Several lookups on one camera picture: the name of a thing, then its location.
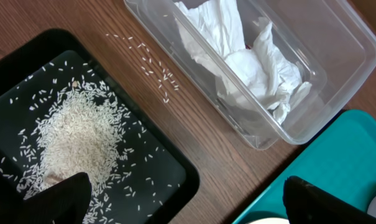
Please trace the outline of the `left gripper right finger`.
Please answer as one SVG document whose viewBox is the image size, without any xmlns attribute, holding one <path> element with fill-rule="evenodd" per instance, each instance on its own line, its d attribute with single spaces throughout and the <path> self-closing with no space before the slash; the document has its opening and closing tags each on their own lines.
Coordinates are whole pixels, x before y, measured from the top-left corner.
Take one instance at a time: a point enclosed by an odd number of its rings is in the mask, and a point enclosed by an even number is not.
<svg viewBox="0 0 376 224">
<path fill-rule="evenodd" d="M 376 218 L 297 176 L 283 186 L 283 204 L 291 224 L 376 224 Z"/>
</svg>

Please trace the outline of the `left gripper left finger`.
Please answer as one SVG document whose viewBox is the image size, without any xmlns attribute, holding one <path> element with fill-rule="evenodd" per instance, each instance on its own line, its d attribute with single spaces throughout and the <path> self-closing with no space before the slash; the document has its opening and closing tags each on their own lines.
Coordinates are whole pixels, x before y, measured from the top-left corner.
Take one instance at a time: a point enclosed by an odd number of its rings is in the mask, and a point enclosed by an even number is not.
<svg viewBox="0 0 376 224">
<path fill-rule="evenodd" d="M 24 200 L 0 175 L 0 223 L 82 223 L 91 183 L 80 172 Z"/>
</svg>

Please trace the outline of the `large white plate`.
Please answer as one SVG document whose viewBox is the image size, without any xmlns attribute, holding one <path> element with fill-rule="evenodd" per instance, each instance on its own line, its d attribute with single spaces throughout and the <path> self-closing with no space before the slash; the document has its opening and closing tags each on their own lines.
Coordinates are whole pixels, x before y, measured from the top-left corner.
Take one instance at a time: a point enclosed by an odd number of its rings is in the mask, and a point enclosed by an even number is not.
<svg viewBox="0 0 376 224">
<path fill-rule="evenodd" d="M 286 218 L 272 217 L 272 218 L 261 218 L 258 220 L 247 222 L 246 224 L 290 224 L 290 222 Z"/>
</svg>

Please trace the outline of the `pile of rice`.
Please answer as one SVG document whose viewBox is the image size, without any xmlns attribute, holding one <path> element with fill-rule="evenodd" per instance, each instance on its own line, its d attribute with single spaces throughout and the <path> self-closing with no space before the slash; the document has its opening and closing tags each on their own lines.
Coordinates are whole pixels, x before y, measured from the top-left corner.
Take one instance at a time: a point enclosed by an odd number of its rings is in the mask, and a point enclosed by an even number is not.
<svg viewBox="0 0 376 224">
<path fill-rule="evenodd" d="M 0 173 L 28 199 L 79 172 L 84 223 L 145 223 L 185 169 L 80 59 L 54 60 L 0 97 Z"/>
</svg>

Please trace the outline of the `white napkin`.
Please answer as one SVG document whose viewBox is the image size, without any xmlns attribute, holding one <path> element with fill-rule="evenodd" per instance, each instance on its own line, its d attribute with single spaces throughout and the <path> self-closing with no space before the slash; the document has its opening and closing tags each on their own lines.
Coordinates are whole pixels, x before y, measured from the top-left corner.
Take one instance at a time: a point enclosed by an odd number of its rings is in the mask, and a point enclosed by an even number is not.
<svg viewBox="0 0 376 224">
<path fill-rule="evenodd" d="M 261 31 L 252 48 L 229 54 L 225 63 L 282 124 L 309 94 L 312 84 L 303 81 L 298 66 L 287 60 L 273 43 L 272 21 L 261 17 L 259 27 Z"/>
<path fill-rule="evenodd" d="M 230 54 L 245 49 L 243 27 L 236 0 L 209 0 L 191 9 L 181 1 L 176 2 L 175 5 L 223 60 Z M 220 77 L 222 70 L 188 34 L 187 29 L 181 23 L 178 23 L 178 29 L 183 45 L 191 58 Z"/>
</svg>

